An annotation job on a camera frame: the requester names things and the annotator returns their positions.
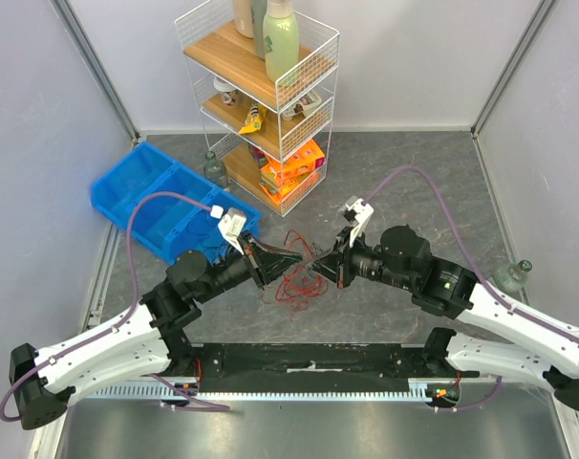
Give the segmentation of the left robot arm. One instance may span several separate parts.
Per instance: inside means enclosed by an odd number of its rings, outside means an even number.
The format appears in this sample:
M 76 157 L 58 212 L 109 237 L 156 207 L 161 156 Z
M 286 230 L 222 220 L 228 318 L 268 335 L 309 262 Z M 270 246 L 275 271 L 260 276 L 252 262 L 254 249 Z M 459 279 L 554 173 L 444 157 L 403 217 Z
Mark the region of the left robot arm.
M 200 305 L 246 281 L 264 288 L 303 259 L 249 231 L 238 242 L 238 250 L 215 263 L 200 251 L 182 253 L 161 283 L 95 328 L 47 347 L 14 348 L 9 397 L 18 413 L 13 420 L 34 430 L 105 386 L 189 372 L 195 352 L 183 330 L 201 316 Z

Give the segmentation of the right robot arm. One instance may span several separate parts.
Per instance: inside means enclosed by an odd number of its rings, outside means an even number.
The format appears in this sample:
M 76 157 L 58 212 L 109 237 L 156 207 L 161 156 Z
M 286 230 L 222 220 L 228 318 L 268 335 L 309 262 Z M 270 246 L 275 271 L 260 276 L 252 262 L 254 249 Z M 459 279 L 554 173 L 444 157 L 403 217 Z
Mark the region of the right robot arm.
M 369 247 L 344 228 L 311 268 L 347 288 L 363 277 L 410 293 L 436 317 L 480 327 L 503 342 L 438 330 L 421 352 L 423 369 L 443 376 L 452 368 L 489 373 L 539 386 L 579 412 L 579 327 L 537 311 L 454 262 L 434 256 L 429 242 L 408 226 L 386 229 Z

